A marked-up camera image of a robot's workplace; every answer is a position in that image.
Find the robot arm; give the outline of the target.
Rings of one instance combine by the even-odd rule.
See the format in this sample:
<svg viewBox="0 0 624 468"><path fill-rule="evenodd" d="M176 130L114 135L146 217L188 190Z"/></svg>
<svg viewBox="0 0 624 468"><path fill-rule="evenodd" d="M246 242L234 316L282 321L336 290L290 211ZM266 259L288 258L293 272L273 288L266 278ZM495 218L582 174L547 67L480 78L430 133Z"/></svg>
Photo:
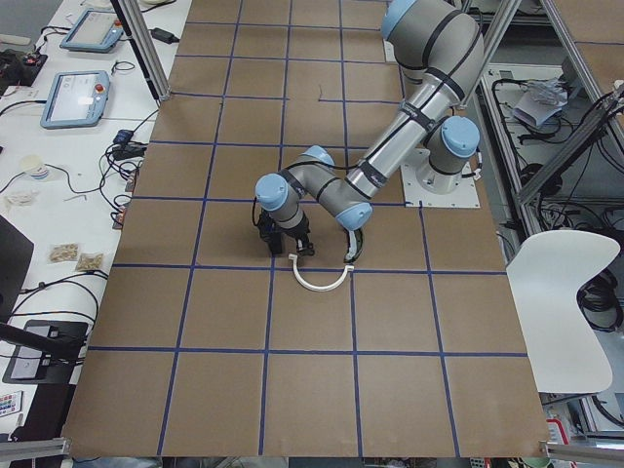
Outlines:
<svg viewBox="0 0 624 468"><path fill-rule="evenodd" d="M255 198L261 211L256 227L272 254L282 253L285 236L295 240L298 254L314 254L309 220L299 205L310 195L345 230L345 259L355 260L364 243L362 228L372 214L371 199L418 144L430 149L432 170L444 176L460 174L477 149L476 126L467 118L447 115L480 77L484 39L476 21L445 1L394 1L381 33L392 44L413 93L345 177L336 175L331 155L313 145L290 165L258 180Z"/></svg>

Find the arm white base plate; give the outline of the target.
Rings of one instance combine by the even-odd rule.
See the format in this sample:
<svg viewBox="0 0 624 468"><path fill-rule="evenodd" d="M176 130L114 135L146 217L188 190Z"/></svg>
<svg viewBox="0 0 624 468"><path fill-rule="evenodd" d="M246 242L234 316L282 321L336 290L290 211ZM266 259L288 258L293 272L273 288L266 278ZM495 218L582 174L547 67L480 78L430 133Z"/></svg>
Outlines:
<svg viewBox="0 0 624 468"><path fill-rule="evenodd" d="M479 209L481 203L471 160L462 172L442 175L429 164L430 151L415 149L400 167L405 205L412 208Z"/></svg>

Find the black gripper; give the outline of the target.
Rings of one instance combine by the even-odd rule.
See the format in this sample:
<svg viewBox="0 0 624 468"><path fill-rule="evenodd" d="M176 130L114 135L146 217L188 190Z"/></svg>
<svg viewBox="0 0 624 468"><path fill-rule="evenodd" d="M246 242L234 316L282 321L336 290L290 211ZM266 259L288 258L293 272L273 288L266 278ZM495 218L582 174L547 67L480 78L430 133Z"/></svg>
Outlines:
<svg viewBox="0 0 624 468"><path fill-rule="evenodd" d="M296 252L301 256L313 256L315 248L310 241L308 234L309 220L306 214L302 215L302 220L293 228L280 227L266 210L261 210L257 223L260 239L265 242L272 254L282 254L284 252L284 239L286 235L295 240Z"/></svg>

